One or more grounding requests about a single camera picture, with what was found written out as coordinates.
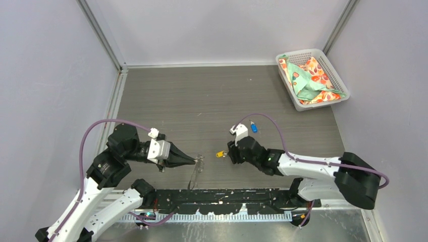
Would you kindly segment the yellow key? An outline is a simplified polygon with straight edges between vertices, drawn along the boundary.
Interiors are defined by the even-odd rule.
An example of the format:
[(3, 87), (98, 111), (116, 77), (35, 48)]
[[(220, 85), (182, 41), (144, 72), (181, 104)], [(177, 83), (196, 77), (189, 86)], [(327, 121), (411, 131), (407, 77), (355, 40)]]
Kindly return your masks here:
[(216, 153), (217, 158), (226, 157), (227, 155), (228, 155), (228, 152), (225, 150)]

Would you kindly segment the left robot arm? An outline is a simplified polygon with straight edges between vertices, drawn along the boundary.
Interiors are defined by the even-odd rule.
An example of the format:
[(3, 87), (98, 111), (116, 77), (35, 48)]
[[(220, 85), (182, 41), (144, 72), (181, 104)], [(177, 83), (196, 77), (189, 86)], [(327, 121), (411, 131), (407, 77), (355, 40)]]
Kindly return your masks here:
[[(106, 149), (83, 171), (83, 148), (90, 131), (98, 124), (116, 123)], [(136, 209), (150, 208), (156, 189), (137, 179), (122, 196), (96, 213), (95, 210), (131, 172), (130, 161), (154, 164), (160, 172), (166, 168), (195, 165), (197, 159), (186, 155), (156, 128), (147, 128), (123, 119), (102, 119), (84, 133), (79, 148), (80, 189), (75, 198), (50, 227), (40, 228), (38, 241), (96, 241), (118, 219)]]

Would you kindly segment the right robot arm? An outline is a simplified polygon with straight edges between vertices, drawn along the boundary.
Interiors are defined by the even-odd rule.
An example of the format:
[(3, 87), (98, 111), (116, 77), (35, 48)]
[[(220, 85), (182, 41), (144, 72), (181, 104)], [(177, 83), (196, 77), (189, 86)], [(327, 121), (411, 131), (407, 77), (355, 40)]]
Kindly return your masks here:
[(288, 200), (295, 207), (318, 199), (345, 200), (365, 210), (375, 207), (381, 175), (354, 153), (331, 158), (286, 154), (263, 147), (253, 137), (229, 141), (227, 147), (233, 164), (246, 162), (266, 175), (293, 176)]

